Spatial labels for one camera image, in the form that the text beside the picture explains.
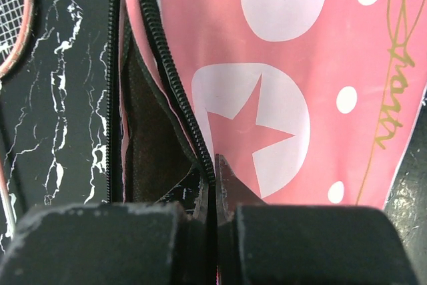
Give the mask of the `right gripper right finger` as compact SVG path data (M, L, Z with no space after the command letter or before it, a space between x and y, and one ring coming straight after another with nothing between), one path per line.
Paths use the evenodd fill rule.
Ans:
M218 284L417 284L386 215L359 206L268 205L215 156Z

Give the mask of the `pink sport racket bag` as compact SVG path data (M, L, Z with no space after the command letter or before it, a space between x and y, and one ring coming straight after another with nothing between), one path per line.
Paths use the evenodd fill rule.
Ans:
M426 0L121 0L148 77L270 204L383 208L426 93Z

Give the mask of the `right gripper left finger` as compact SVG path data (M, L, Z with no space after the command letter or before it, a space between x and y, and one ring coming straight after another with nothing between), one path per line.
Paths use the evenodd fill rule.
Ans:
M197 169L154 203L37 206L1 260L2 284L212 284Z

